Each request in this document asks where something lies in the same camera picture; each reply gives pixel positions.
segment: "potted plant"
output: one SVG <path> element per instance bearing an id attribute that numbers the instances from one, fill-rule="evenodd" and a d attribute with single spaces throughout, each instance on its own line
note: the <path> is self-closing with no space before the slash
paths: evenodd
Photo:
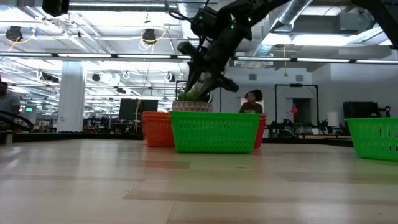
<path id="1" fill-rule="evenodd" d="M 200 88 L 194 86 L 188 93 L 181 92 L 173 102 L 173 111 L 213 112 L 210 96 L 199 97 Z"/>

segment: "orange basket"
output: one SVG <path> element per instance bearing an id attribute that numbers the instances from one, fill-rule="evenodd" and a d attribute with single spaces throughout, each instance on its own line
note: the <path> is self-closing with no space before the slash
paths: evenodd
<path id="1" fill-rule="evenodd" d="M 142 115 L 142 133 L 148 147 L 174 147 L 169 113 L 145 111 Z"/>
<path id="2" fill-rule="evenodd" d="M 254 148 L 258 149 L 262 144 L 262 136 L 264 135 L 264 130 L 266 128 L 267 117 L 265 115 L 260 116 L 260 125 L 257 130 L 256 142 L 254 143 Z"/>

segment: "metal frame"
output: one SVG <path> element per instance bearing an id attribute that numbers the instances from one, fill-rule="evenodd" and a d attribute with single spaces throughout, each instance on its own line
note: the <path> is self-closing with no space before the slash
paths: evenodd
<path id="1" fill-rule="evenodd" d="M 277 88 L 278 86 L 289 86 L 291 88 L 302 88 L 303 86 L 312 86 L 316 89 L 316 99 L 317 99 L 317 127 L 319 127 L 319 94 L 318 94 L 318 85 L 304 85 L 300 83 L 296 84 L 275 84 L 275 120 L 278 122 L 278 97 L 277 97 Z"/>

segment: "ceiling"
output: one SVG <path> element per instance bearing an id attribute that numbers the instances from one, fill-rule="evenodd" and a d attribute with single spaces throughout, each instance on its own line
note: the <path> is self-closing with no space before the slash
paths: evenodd
<path id="1" fill-rule="evenodd" d="M 0 30 L 6 30 L 10 26 L 21 26 L 21 32 L 24 36 L 22 41 L 27 42 L 13 46 L 13 43 L 5 38 L 5 32 L 0 32 L 0 52 L 11 49 L 13 52 L 175 55 L 180 54 L 177 45 L 192 37 L 189 34 L 189 27 L 162 11 L 163 1 L 139 1 L 139 7 L 134 5 L 130 11 L 123 11 L 121 7 L 111 3 L 126 4 L 137 1 L 71 0 L 71 6 L 74 10 L 71 10 L 69 15 L 58 18 L 45 14 L 39 6 L 15 7 L 15 4 L 12 1 L 10 2 L 6 6 L 0 6 Z M 231 1 L 210 1 L 210 6 L 217 9 L 229 2 Z M 353 7 L 350 2 L 314 0 L 300 17 L 325 16 L 332 18 L 342 11 L 351 13 L 360 11 L 360 9 Z M 203 3 L 204 1 L 201 0 L 169 1 L 170 7 L 176 7 L 180 10 L 184 7 L 186 13 L 195 13 L 195 8 L 197 10 Z M 263 22 L 259 22 L 252 28 L 253 41 L 244 40 L 238 47 L 238 52 L 249 55 L 261 44 L 264 38 Z M 155 29 L 155 34 L 159 38 L 154 45 L 142 43 L 141 34 L 144 29 L 148 28 Z M 196 39 L 189 40 L 193 44 L 197 42 Z M 354 55 L 356 58 L 384 58 L 391 52 L 388 46 L 377 45 L 376 41 L 380 42 L 381 39 L 369 39 L 368 41 L 370 44 L 360 47 L 297 44 L 289 44 L 284 47 L 283 45 L 275 45 L 270 53 L 275 57 L 350 58 Z M 24 98 L 24 104 L 41 106 L 42 109 L 39 111 L 44 114 L 52 114 L 57 111 L 59 87 L 29 87 L 26 85 L 48 85 L 46 81 L 38 78 L 40 76 L 38 70 L 61 79 L 62 63 L 60 60 L 29 60 L 4 57 L 0 60 L 1 77 L 9 83 L 25 85 L 24 87 L 12 88 L 14 92 Z M 121 94 L 115 88 L 103 88 L 105 85 L 118 85 L 121 88 L 138 86 L 137 88 L 126 88 L 126 90 L 132 90 L 128 91 L 127 95 L 157 98 L 162 101 L 160 105 L 162 110 L 168 109 L 173 100 L 171 97 L 175 95 L 175 90 L 173 90 L 175 83 L 168 82 L 165 75 L 171 73 L 175 75 L 177 80 L 186 80 L 188 76 L 188 67 L 185 61 L 110 62 L 86 60 L 82 63 L 88 71 L 87 86 L 89 88 L 86 89 L 86 115 L 89 113 L 109 114 L 110 108 L 114 108 L 112 110 L 114 114 L 118 113 L 119 100 L 115 98 L 110 100 L 109 98 Z M 288 63 L 287 66 L 304 68 L 307 72 L 311 72 L 320 64 Z M 285 63 L 274 62 L 269 67 L 278 70 L 284 68 Z M 104 77 L 110 76 L 110 79 L 94 82 L 91 78 L 94 73 Z M 156 91 L 143 90 L 140 87 L 143 85 L 157 89 Z"/>

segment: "green plastic basket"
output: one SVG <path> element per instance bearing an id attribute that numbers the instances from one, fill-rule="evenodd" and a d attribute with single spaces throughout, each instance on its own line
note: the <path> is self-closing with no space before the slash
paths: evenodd
<path id="1" fill-rule="evenodd" d="M 398 161 L 398 118 L 347 119 L 359 157 Z"/>
<path id="2" fill-rule="evenodd" d="M 170 112 L 177 152 L 250 153 L 259 114 Z"/>

